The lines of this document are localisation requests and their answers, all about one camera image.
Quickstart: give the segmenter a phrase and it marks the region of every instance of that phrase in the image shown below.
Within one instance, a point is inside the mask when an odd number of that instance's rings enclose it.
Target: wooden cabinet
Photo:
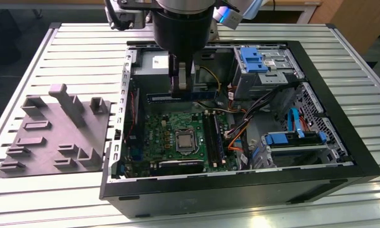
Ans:
[[[323,0],[310,23],[333,23],[361,54],[380,35],[380,0]]]

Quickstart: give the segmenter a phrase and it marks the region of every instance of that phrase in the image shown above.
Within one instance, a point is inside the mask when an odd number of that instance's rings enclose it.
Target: blue plastic latch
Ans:
[[[263,62],[263,55],[255,47],[241,48],[241,55],[249,73],[266,73],[269,68]]]
[[[255,149],[254,154],[253,154],[253,158],[255,158],[258,153],[259,153],[259,146],[257,146],[257,149]]]
[[[273,137],[270,135],[266,136],[266,143],[269,145],[273,145],[274,144],[274,141],[273,141]]]
[[[271,134],[273,140],[275,144],[286,144],[290,141],[287,140],[286,134],[285,133],[277,133]]]
[[[297,108],[291,108],[290,112],[287,113],[287,128],[289,131],[293,131],[293,123],[297,127],[297,132],[301,138],[305,138],[303,128],[301,125],[301,117],[299,117],[299,110]]]
[[[325,132],[319,132],[318,135],[319,135],[319,138],[322,139],[322,143],[326,143],[327,142],[327,135],[326,135],[326,133]]]

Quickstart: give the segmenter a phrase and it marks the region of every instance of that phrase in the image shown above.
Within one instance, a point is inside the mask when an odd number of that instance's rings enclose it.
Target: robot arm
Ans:
[[[210,27],[215,18],[235,29],[243,15],[225,0],[105,0],[107,17],[118,30],[146,27],[151,12],[154,37],[170,53],[171,93],[182,97],[193,92],[193,56],[209,42]]]

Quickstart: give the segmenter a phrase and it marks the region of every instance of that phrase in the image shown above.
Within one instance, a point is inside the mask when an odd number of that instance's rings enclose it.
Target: cpu socket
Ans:
[[[191,128],[177,129],[177,151],[183,155],[190,155],[197,151],[195,131]]]

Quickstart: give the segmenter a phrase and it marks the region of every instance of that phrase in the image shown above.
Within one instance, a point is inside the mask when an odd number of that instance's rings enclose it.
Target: aluminum table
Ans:
[[[219,26],[221,40],[299,40],[380,165],[380,79],[338,29],[326,25]],[[82,101],[118,102],[129,40],[153,40],[145,30],[113,31],[107,24],[54,24],[0,118],[0,163],[15,140],[30,95],[51,98],[51,84],[67,83]],[[114,135],[110,118],[107,138]],[[115,225],[129,227],[357,227],[380,228],[380,177],[313,203],[130,220],[99,200],[102,173],[0,179],[0,227]]]

